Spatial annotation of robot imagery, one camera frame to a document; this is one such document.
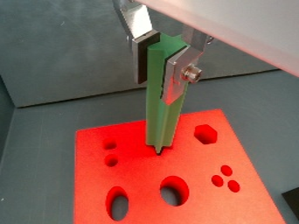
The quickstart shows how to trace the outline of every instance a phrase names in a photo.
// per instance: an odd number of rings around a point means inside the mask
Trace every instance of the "gray wall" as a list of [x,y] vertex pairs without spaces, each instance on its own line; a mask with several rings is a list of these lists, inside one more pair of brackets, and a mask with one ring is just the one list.
[[[151,16],[157,31],[181,32],[180,23]],[[140,88],[111,0],[0,1],[0,33],[0,74],[16,107]],[[205,78],[273,69],[217,41],[200,66]]]
[[13,117],[15,106],[5,90],[5,85],[0,75],[0,163],[5,147],[5,137]]

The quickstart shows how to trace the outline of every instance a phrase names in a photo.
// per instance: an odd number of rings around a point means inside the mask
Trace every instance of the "hexagonal hole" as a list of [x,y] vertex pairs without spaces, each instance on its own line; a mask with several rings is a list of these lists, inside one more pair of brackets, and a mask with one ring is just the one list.
[[208,124],[195,127],[193,136],[203,144],[215,144],[217,142],[217,131]]

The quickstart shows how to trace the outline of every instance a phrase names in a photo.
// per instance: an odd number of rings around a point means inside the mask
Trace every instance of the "oval hole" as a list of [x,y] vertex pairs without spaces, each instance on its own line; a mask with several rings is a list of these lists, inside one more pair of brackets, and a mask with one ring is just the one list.
[[180,206],[189,197],[189,188],[181,178],[171,176],[163,180],[160,193],[164,202],[171,206]]
[[171,206],[177,207],[183,203],[181,195],[169,186],[161,188],[161,196],[165,203]]
[[113,221],[121,221],[127,217],[128,199],[120,186],[115,186],[107,194],[107,213]]
[[128,200],[125,196],[116,196],[112,201],[111,210],[111,218],[113,221],[121,221],[127,217]]

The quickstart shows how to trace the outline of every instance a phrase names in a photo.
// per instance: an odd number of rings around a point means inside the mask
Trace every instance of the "green rectangular block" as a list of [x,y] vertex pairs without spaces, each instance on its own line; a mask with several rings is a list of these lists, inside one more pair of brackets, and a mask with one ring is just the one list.
[[168,58],[185,46],[180,36],[169,37],[161,34],[160,42],[147,48],[145,144],[155,147],[157,154],[163,147],[172,145],[188,86],[185,84],[180,98],[171,105],[167,105],[161,100],[164,65]]

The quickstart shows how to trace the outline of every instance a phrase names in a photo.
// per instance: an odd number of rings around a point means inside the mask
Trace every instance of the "metal bracket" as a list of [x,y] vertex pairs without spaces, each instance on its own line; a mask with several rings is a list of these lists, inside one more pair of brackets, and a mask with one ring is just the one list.
[[195,82],[200,78],[201,70],[193,68],[203,54],[207,38],[205,33],[184,26],[181,39],[189,46],[183,48],[165,62],[161,98],[167,105],[183,95],[185,82]]
[[147,8],[133,0],[113,0],[113,6],[125,30],[129,50],[133,54],[135,82],[147,81],[147,47],[160,41],[153,30]]

